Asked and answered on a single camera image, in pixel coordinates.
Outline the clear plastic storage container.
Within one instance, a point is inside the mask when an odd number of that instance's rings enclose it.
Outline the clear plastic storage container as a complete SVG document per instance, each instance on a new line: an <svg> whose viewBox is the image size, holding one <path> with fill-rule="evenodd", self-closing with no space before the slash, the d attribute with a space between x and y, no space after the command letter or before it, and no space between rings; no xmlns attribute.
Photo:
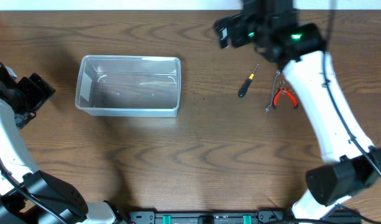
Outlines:
<svg viewBox="0 0 381 224"><path fill-rule="evenodd" d="M91 116L176 117L180 97L177 57L87 55L75 106Z"/></svg>

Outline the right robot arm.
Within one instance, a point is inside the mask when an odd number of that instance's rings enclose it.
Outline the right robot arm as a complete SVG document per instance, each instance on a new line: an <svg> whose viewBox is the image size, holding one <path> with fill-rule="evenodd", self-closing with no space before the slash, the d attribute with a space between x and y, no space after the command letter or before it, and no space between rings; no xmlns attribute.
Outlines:
<svg viewBox="0 0 381 224"><path fill-rule="evenodd" d="M292 86L318 140L323 165L306 173L307 190L274 223L332 223L335 209L344 223L364 217L346 200L381 179L381 147L360 127L339 86L328 50L331 36L314 23L300 24L291 1L244 1L242 11L214 23L222 49L255 44Z"/></svg>

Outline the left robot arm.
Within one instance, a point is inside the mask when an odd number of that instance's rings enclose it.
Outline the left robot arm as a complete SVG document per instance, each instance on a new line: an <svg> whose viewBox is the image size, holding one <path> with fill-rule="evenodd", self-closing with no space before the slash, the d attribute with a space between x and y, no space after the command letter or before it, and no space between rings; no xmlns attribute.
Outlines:
<svg viewBox="0 0 381 224"><path fill-rule="evenodd" d="M38 74L18 80L0 62L0 223L130 223L108 201L86 202L31 157L19 131L54 93Z"/></svg>

